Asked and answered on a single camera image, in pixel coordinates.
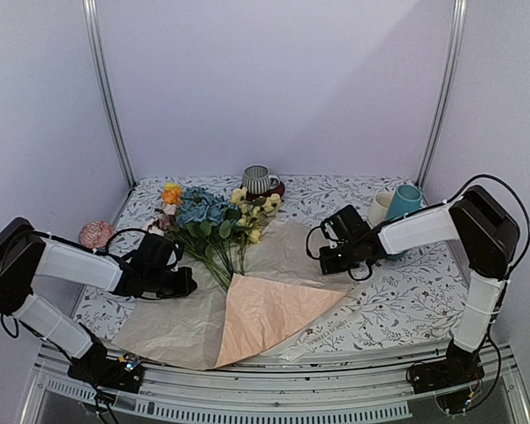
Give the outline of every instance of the striped mug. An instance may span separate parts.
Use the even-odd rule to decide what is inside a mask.
[[[264,194],[277,187],[279,183],[277,175],[271,175],[269,168],[261,165],[250,166],[244,171],[241,179],[243,187],[247,187],[250,194]]]

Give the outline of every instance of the wrapping paper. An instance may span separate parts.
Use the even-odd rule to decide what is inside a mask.
[[[279,344],[328,311],[344,295],[235,275],[228,290],[222,348],[216,366],[249,358]]]
[[[199,262],[185,257],[199,288],[182,299],[140,301],[114,345],[144,358],[191,369],[220,367],[266,351],[297,334],[351,290],[346,274],[322,276],[306,256],[310,227],[275,220],[246,252],[246,276],[226,293]],[[317,252],[326,241],[311,238]]]

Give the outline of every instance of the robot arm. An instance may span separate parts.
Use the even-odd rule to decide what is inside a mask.
[[[466,307],[446,359],[412,369],[416,393],[482,378],[478,351],[504,296],[519,241],[514,219],[481,186],[452,201],[369,228],[351,205],[321,224],[330,247],[320,250],[322,273],[356,268],[404,250],[444,240],[460,240],[469,259],[471,282]]]
[[[0,233],[0,314],[11,314],[61,348],[71,359],[69,376],[93,386],[137,392],[141,367],[107,358],[102,342],[35,294],[32,282],[37,276],[51,276],[126,297],[186,296],[196,283],[191,269],[177,268],[181,256],[180,245],[155,234],[146,234],[140,247],[122,258],[99,254],[35,231],[27,220],[16,218]]]

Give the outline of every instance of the pink ball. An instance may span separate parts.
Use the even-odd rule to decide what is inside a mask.
[[[89,249],[99,249],[106,246],[110,237],[114,235],[114,227],[105,221],[93,221],[82,227],[79,234],[81,245]]]

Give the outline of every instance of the teal cup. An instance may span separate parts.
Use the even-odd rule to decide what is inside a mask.
[[[401,185],[395,190],[386,219],[394,219],[404,214],[409,214],[422,206],[422,192],[414,185]],[[406,252],[393,254],[389,259],[397,260],[404,257]]]

